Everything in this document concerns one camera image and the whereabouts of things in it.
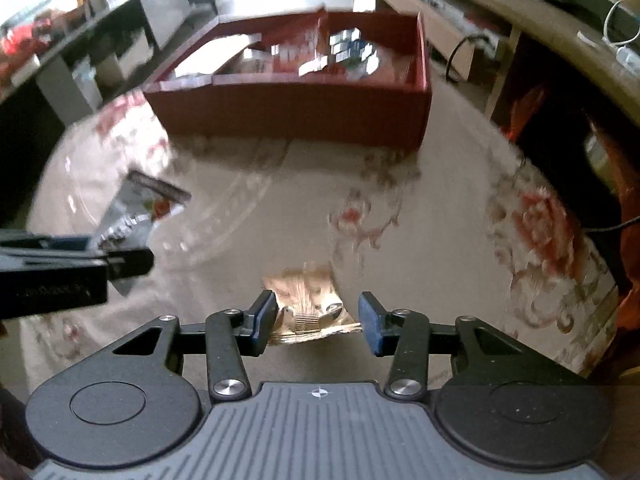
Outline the silver snack pouch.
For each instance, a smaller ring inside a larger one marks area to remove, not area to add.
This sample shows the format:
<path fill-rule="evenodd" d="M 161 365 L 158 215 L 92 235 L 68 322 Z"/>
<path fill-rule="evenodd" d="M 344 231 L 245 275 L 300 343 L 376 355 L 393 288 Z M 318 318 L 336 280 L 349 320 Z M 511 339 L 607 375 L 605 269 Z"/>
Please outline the silver snack pouch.
<path fill-rule="evenodd" d="M 183 188 L 131 169 L 104 212 L 88 249 L 103 255 L 110 250 L 149 247 L 154 228 L 182 211 L 191 198 Z M 108 281 L 127 296 L 138 278 L 141 276 Z"/>

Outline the white barcode snack packet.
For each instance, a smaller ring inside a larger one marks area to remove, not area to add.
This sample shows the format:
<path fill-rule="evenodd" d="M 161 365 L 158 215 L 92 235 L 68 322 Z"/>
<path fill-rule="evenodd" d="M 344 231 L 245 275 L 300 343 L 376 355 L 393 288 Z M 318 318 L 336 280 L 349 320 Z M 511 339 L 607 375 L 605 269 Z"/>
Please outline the white barcode snack packet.
<path fill-rule="evenodd" d="M 196 48 L 169 73 L 169 79 L 216 73 L 252 44 L 262 40 L 261 34 L 218 37 Z"/>

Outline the blue white snack packet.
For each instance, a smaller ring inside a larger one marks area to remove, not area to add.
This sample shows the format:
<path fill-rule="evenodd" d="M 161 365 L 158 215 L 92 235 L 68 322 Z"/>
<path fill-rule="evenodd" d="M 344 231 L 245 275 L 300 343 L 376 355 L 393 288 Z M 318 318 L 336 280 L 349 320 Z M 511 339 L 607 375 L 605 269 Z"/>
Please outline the blue white snack packet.
<path fill-rule="evenodd" d="M 329 48 L 328 69 L 332 74 L 359 80 L 372 76 L 381 66 L 378 48 L 362 38 L 359 28 L 331 35 Z"/>

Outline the wooden TV cabinet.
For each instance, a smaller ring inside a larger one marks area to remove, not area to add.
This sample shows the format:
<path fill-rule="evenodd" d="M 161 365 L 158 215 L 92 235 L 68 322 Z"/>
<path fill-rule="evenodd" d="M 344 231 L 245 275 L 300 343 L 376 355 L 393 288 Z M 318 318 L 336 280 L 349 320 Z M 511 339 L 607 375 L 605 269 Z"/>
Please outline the wooden TV cabinet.
<path fill-rule="evenodd" d="M 639 51 L 638 20 L 612 0 L 468 0 L 564 56 L 634 122 L 639 77 L 616 60 L 605 38 L 627 38 Z"/>

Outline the red Trolli candy bag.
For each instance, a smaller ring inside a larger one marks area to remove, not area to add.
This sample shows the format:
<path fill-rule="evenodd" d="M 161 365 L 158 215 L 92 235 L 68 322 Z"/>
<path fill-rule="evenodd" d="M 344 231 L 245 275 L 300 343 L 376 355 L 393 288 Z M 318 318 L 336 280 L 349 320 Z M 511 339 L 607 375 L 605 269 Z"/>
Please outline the red Trolli candy bag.
<path fill-rule="evenodd" d="M 294 18 L 267 40 L 273 73 L 305 76 L 323 70 L 329 61 L 329 36 L 326 10 Z"/>

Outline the red cardboard box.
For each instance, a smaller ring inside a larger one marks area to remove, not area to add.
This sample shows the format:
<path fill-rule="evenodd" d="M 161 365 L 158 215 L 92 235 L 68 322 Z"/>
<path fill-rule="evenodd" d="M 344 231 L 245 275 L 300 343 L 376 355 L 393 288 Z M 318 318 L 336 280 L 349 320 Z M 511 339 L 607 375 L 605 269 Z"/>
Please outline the red cardboard box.
<path fill-rule="evenodd" d="M 359 29 L 364 39 L 406 58 L 408 66 L 398 81 L 380 76 L 349 80 L 327 73 L 169 76 L 215 39 L 257 35 L 264 44 L 278 44 L 290 32 L 318 24 L 326 25 L 329 32 Z M 420 148 L 432 102 L 420 16 L 323 8 L 212 21 L 146 81 L 142 92 L 170 136 L 262 136 L 406 152 Z"/>

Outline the gold snack packet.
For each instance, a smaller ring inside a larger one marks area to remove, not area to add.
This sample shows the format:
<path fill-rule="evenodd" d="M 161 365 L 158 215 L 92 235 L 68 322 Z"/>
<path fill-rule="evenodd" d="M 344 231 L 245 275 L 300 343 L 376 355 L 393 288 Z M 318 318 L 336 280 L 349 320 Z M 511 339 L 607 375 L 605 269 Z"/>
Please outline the gold snack packet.
<path fill-rule="evenodd" d="M 361 325 L 338 293 L 329 263 L 305 263 L 262 278 L 274 293 L 278 313 L 269 343 L 302 344 L 335 335 L 359 333 Z"/>

